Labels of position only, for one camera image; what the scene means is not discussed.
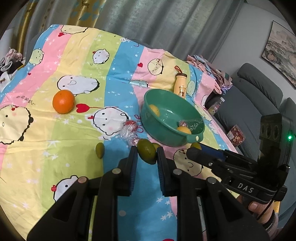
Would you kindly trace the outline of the right hand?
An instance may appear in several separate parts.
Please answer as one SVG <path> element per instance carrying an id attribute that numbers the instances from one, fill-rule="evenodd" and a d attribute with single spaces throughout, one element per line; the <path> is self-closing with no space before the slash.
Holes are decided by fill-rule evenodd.
<path id="1" fill-rule="evenodd" d="M 271 202 L 270 205 L 268 204 L 260 204 L 258 202 L 251 202 L 248 205 L 248 210 L 260 216 L 258 220 L 259 223 L 266 224 L 268 222 L 276 222 L 278 223 L 278 215 L 274 212 L 274 202 Z"/>

